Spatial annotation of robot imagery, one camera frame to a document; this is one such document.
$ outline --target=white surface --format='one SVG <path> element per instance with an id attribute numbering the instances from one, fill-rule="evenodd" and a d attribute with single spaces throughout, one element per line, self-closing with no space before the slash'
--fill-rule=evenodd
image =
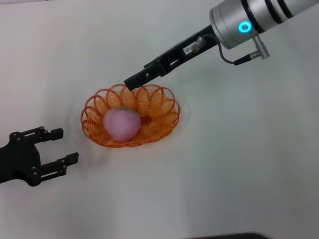
<path id="1" fill-rule="evenodd" d="M 212 49 L 154 83 L 181 122 L 166 139 L 106 149 L 86 139 L 86 99 L 209 25 L 213 0 L 57 0 L 0 7 L 0 145 L 40 125 L 63 140 L 42 162 L 79 163 L 36 188 L 0 185 L 4 239 L 181 239 L 256 231 L 318 237 L 319 6 L 263 35 L 240 67 Z M 252 42 L 225 52 L 237 59 Z"/>

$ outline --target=orange basket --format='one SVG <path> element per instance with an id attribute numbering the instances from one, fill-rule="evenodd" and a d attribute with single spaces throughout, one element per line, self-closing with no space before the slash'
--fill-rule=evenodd
<path id="1" fill-rule="evenodd" d="M 103 127 L 103 117 L 111 108 L 127 107 L 141 117 L 137 135 L 125 142 L 111 139 Z M 109 148 L 135 147 L 168 136 L 179 121 L 180 106 L 172 91 L 158 85 L 146 85 L 129 91 L 124 84 L 98 91 L 85 103 L 81 114 L 84 134 L 98 145 Z"/>

